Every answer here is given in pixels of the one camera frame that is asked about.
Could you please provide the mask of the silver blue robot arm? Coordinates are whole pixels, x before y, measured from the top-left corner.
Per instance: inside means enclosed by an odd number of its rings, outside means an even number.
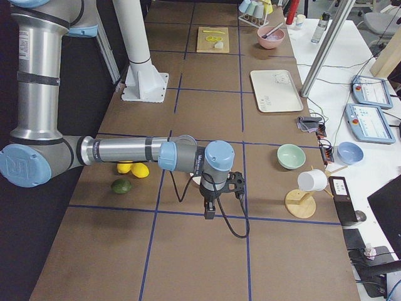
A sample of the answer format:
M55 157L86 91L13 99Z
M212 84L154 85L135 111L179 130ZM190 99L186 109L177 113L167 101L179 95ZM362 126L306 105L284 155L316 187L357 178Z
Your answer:
M244 198L244 179L232 172L234 150L217 140L201 147L188 135L94 139L62 135L57 128L61 40L98 35L95 1L12 1L19 25L18 124L1 151L1 174L35 187L77 166L96 162L156 162L161 169L200 177L204 216L221 209L220 195Z

